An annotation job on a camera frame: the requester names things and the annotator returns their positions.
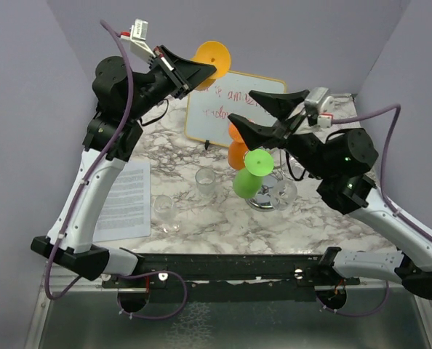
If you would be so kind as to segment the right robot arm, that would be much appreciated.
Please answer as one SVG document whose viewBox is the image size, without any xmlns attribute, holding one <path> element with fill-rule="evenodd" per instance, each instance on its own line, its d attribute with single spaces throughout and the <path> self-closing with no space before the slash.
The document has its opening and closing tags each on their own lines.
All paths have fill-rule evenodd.
<svg viewBox="0 0 432 349">
<path fill-rule="evenodd" d="M 387 254 L 328 248 L 317 267 L 322 284 L 365 277 L 400 284 L 432 300 L 432 229 L 390 200 L 383 181 L 369 177 L 376 162 L 385 162 L 386 152 L 375 150 L 354 118 L 333 116 L 335 99 L 325 87 L 249 94 L 275 122 L 265 127 L 230 114 L 248 149 L 286 151 L 319 181 L 317 191 L 329 208 L 361 221 L 396 246 Z"/>
</svg>

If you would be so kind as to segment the green wine glass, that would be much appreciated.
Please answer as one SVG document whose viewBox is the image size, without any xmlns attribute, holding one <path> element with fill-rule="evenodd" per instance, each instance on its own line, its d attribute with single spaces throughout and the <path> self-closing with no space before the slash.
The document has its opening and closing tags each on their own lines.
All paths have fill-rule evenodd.
<svg viewBox="0 0 432 349">
<path fill-rule="evenodd" d="M 274 160 L 263 149 L 248 151 L 244 156 L 244 168 L 233 179 L 233 191 L 240 198 L 252 198 L 261 189 L 264 177 L 272 173 Z"/>
</svg>

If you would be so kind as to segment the clear wine glass front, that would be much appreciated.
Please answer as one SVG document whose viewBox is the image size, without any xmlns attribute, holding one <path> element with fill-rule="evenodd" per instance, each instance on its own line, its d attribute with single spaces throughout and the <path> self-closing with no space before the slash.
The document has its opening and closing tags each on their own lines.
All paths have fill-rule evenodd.
<svg viewBox="0 0 432 349">
<path fill-rule="evenodd" d="M 175 202 L 173 198 L 166 195 L 156 196 L 153 200 L 153 210 L 164 232 L 173 233 L 179 231 L 180 226 L 176 220 Z"/>
</svg>

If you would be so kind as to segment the orange wine glass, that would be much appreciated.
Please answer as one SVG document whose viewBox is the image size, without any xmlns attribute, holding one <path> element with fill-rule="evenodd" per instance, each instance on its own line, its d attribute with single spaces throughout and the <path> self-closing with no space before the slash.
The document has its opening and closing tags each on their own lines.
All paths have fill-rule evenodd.
<svg viewBox="0 0 432 349">
<path fill-rule="evenodd" d="M 228 148 L 228 164 L 235 170 L 241 170 L 245 167 L 244 156 L 249 149 L 233 123 L 229 124 L 228 134 L 232 139 Z"/>
</svg>

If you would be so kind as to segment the yellow-orange wine glass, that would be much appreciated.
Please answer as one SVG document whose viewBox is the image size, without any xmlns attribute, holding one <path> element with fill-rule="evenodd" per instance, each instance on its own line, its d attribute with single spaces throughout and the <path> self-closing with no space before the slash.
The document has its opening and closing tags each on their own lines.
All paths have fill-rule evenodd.
<svg viewBox="0 0 432 349">
<path fill-rule="evenodd" d="M 217 79 L 222 78 L 231 67 L 231 54 L 227 47 L 219 41 L 206 41 L 191 59 L 196 63 L 204 63 L 216 67 L 216 72 L 197 86 L 196 91 L 208 89 Z"/>
</svg>

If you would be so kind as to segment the clear wine glass back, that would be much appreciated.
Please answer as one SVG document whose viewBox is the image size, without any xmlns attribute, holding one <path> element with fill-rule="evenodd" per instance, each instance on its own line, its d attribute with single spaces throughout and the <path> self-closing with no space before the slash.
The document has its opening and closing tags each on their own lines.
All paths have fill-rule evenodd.
<svg viewBox="0 0 432 349">
<path fill-rule="evenodd" d="M 196 172 L 196 187 L 202 197 L 210 197 L 215 193 L 215 180 L 215 172 L 210 168 L 204 167 Z"/>
</svg>

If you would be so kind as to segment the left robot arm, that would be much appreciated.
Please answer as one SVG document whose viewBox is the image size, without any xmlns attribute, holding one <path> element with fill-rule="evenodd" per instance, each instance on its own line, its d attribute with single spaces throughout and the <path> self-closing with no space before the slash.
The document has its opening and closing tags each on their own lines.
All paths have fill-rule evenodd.
<svg viewBox="0 0 432 349">
<path fill-rule="evenodd" d="M 105 200 L 143 133 L 141 118 L 168 96 L 183 98 L 224 76 L 231 66 L 228 53 L 219 56 L 203 49 L 186 60 L 165 46 L 156 47 L 148 61 L 147 73 L 132 71 L 119 56 L 98 63 L 92 83 L 97 113 L 87 127 L 81 166 L 57 222 L 31 242 L 33 252 L 90 281 L 102 274 L 119 275 L 134 287 L 143 280 L 136 254 L 93 244 Z"/>
</svg>

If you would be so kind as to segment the clear wine glass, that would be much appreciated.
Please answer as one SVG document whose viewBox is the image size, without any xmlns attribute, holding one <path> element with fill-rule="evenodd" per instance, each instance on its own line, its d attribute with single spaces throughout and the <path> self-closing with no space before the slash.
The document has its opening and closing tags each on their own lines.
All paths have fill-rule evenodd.
<svg viewBox="0 0 432 349">
<path fill-rule="evenodd" d="M 164 232 L 173 233 L 179 231 L 180 226 L 176 220 L 175 202 L 173 198 L 166 195 L 156 196 L 153 200 L 153 210 Z"/>
<path fill-rule="evenodd" d="M 271 204 L 274 209 L 284 211 L 297 198 L 297 186 L 293 181 L 281 180 L 271 190 Z"/>
<path fill-rule="evenodd" d="M 196 172 L 196 187 L 202 197 L 210 197 L 215 193 L 215 180 L 215 172 L 210 168 L 204 167 Z"/>
</svg>

